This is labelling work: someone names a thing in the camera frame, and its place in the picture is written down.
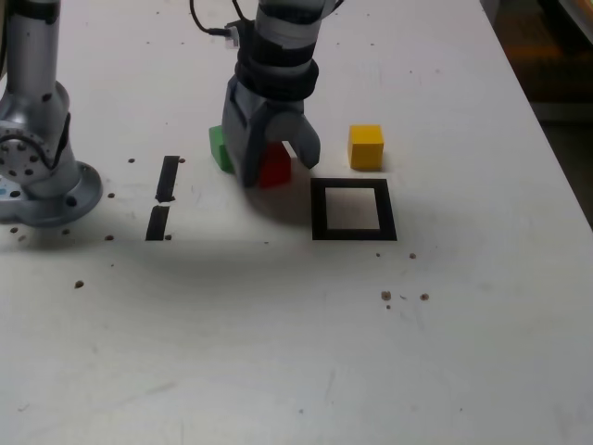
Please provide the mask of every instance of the black wire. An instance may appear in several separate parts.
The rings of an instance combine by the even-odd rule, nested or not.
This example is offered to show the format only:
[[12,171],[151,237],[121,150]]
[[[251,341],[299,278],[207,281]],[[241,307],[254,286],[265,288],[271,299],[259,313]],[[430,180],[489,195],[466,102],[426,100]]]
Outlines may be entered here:
[[237,0],[233,0],[233,6],[234,6],[234,10],[237,11],[237,14],[239,15],[239,19],[241,19],[242,21],[249,21],[243,15],[243,11],[241,10],[241,7],[239,6],[239,2]]
[[344,3],[344,0],[337,0],[337,2],[335,3],[335,6],[334,6],[334,10],[332,12],[334,12],[336,9],[341,7],[343,3]]
[[205,32],[209,35],[222,35],[224,37],[228,37],[231,35],[231,30],[224,30],[222,28],[204,28],[200,23],[200,20],[197,18],[194,0],[189,0],[189,10],[191,11],[192,17],[194,18],[194,22],[196,23],[200,31]]

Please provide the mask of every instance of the gray robot arm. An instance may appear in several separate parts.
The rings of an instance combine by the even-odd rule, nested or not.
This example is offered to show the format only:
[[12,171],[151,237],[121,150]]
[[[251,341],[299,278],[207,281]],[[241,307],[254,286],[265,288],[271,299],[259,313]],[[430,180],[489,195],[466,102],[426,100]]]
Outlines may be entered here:
[[80,218],[101,198],[97,172],[72,153],[69,96],[56,81],[60,7],[60,0],[6,0],[2,222],[60,225]]
[[268,142],[287,141],[313,168],[321,143],[304,113],[319,68],[313,53],[322,20],[341,0],[259,0],[256,19],[232,23],[240,36],[222,132],[239,181],[253,186]]

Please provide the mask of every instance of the green block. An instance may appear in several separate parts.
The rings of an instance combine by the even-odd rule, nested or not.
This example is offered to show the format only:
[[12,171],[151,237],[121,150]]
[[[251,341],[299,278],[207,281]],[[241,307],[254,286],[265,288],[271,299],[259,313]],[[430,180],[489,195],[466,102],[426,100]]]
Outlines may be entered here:
[[223,172],[234,173],[231,158],[229,158],[229,153],[226,151],[226,145],[224,144],[222,127],[220,125],[218,127],[212,127],[210,128],[209,133],[210,151],[212,152],[212,156],[216,160],[216,163],[219,164],[219,167],[221,167]]

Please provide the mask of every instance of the black tape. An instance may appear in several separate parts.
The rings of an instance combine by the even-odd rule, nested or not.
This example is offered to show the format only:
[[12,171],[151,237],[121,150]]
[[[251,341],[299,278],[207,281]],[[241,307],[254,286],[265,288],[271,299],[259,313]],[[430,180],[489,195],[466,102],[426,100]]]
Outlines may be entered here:
[[146,241],[163,241],[169,219],[169,207],[155,206],[150,213]]
[[33,0],[9,0],[8,16],[15,14],[28,19],[43,20],[48,25],[56,23],[59,18],[61,2],[37,3]]
[[158,179],[157,195],[155,196],[158,202],[175,200],[173,189],[175,188],[179,159],[179,156],[166,156],[163,159],[163,167],[160,170],[160,178]]

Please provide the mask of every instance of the table surface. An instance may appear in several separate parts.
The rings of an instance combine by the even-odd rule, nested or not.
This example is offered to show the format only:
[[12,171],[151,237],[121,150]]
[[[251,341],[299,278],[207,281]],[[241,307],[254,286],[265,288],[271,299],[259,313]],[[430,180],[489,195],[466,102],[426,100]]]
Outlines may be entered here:
[[[69,235],[0,228],[2,442],[590,444],[591,231],[479,2],[323,25],[311,174],[385,178],[398,242],[312,241],[297,167],[247,195],[220,172],[236,53],[186,3],[63,6],[74,152],[116,196]],[[383,126],[383,172],[349,169],[352,123]],[[172,241],[147,243],[165,155]]]

